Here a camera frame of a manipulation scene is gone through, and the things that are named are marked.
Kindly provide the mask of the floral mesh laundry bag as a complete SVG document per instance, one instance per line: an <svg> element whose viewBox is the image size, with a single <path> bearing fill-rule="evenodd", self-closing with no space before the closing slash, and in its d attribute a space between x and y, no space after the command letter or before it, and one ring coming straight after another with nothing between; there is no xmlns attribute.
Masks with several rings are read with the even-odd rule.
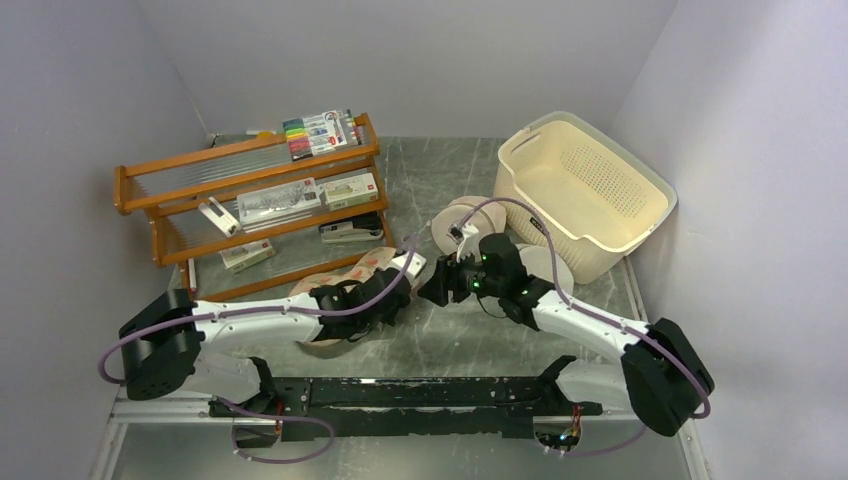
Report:
<svg viewBox="0 0 848 480"><path fill-rule="evenodd" d="M393 247L374 248L369 252L365 253L349 270L346 270L345 272L321 272L304 277L299 282L297 282L294 287L292 287L289 294L291 296L294 296L301 293L308 293L314 288L332 286L337 284L343 284L343 289L346 292L349 292L353 289L355 285L364 283L380 271L387 270L389 267L392 266L401 267L405 260L395 261L394 259L398 256L403 255L405 254L400 253L398 249ZM420 282L421 274L423 273L423 269L427 266L426 258L420 254L416 255L416 260L413 260L411 264L411 267L418 268L418 273L414 274L416 276L411 280L411 286L413 290L417 288L417 285ZM371 326L361 332L354 333L353 340L349 341L359 341L361 338L367 336L371 332L371 330L373 330L373 328L374 327ZM336 345L343 341L348 340L324 339L300 343L305 346L323 348Z"/></svg>

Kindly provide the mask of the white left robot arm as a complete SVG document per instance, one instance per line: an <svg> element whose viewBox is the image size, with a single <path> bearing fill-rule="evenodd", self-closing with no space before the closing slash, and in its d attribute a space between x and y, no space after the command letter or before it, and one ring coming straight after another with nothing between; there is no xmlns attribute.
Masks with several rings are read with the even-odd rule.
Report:
<svg viewBox="0 0 848 480"><path fill-rule="evenodd" d="M363 283L255 302L194 301L185 289L166 291L120 328L111 348L123 363L118 382L136 401L187 390L264 415L277 400L269 367L230 357L228 350L277 341L355 341L379 323L393 323L420 273L418 264L393 263Z"/></svg>

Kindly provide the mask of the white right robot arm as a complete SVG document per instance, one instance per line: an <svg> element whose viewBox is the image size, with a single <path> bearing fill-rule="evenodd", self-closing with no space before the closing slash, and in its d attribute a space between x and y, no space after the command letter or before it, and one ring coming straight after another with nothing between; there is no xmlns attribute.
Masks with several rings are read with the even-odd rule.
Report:
<svg viewBox="0 0 848 480"><path fill-rule="evenodd" d="M540 402L550 413L597 403L630 411L650 430L671 437L709 411L715 382L677 323L632 321L560 292L527 270L504 234L485 236L477 255L439 257L419 295L440 307L471 295L492 297L513 322L599 354L603 363L572 360L541 385Z"/></svg>

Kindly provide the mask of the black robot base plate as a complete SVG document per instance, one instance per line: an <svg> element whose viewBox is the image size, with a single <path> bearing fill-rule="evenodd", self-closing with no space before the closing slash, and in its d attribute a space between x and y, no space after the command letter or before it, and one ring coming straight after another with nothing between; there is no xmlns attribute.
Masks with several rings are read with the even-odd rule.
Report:
<svg viewBox="0 0 848 480"><path fill-rule="evenodd" d="M339 378L277 377L270 388L213 418L281 417L282 441L338 437L499 434L531 439L542 417L597 416L598 403L573 403L552 377Z"/></svg>

